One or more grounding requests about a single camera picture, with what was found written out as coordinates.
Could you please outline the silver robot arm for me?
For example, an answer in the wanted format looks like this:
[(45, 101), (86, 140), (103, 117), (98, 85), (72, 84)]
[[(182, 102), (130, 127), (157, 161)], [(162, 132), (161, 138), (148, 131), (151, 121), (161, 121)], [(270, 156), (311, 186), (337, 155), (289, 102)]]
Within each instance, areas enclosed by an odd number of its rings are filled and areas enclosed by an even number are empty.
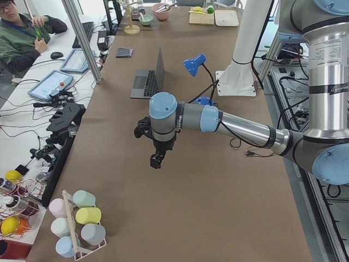
[(220, 132), (271, 149), (317, 179), (348, 183), (348, 1), (282, 1), (279, 38), (309, 45), (309, 127), (275, 129), (210, 105), (179, 102), (160, 92), (149, 101), (150, 128), (159, 168), (180, 129)]

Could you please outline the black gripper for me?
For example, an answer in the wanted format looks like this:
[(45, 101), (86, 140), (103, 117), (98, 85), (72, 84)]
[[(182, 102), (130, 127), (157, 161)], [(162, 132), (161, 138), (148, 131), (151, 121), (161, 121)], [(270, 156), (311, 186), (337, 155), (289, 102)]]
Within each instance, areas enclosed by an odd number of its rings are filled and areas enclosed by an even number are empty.
[(160, 169), (162, 161), (166, 156), (168, 150), (172, 151), (175, 144), (175, 137), (168, 141), (159, 141), (157, 139), (153, 140), (153, 145), (155, 147), (155, 154), (150, 157), (150, 165), (152, 168)]

